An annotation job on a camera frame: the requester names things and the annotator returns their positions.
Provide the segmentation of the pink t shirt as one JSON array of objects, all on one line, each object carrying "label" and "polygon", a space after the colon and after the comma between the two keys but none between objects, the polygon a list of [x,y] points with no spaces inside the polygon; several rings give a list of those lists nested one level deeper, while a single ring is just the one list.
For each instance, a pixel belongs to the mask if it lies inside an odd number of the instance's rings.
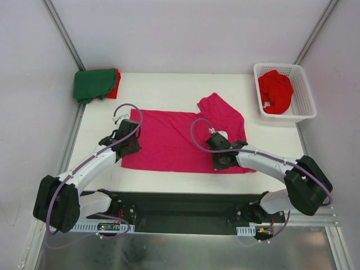
[{"label": "pink t shirt", "polygon": [[246,141],[245,119],[218,94],[202,98],[199,113],[133,109],[141,121],[142,149],[122,159],[123,168],[158,172],[215,173],[212,155],[200,150],[210,137],[209,127],[226,131],[229,141]]}]

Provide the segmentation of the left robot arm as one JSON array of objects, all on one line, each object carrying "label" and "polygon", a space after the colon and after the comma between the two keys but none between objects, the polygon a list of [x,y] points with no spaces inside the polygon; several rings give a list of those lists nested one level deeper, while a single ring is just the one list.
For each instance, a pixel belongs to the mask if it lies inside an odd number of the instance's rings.
[{"label": "left robot arm", "polygon": [[123,119],[118,129],[100,140],[93,153],[76,168],[56,177],[45,176],[38,188],[33,217],[63,233],[69,232],[80,218],[96,214],[108,219],[119,218],[117,194],[105,189],[90,195],[82,195],[82,192],[107,168],[139,152],[140,134],[138,122]]}]

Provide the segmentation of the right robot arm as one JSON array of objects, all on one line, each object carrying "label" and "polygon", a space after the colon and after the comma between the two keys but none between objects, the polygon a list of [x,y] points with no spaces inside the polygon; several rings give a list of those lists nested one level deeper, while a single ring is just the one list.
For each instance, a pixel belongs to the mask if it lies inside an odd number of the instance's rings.
[{"label": "right robot arm", "polygon": [[256,170],[285,185],[279,191],[265,191],[253,203],[241,209],[243,218],[261,224],[273,214],[297,210],[313,216],[320,206],[330,202],[333,186],[311,157],[292,159],[263,152],[244,141],[231,143],[224,131],[210,131],[206,140],[216,170],[242,167]]}]

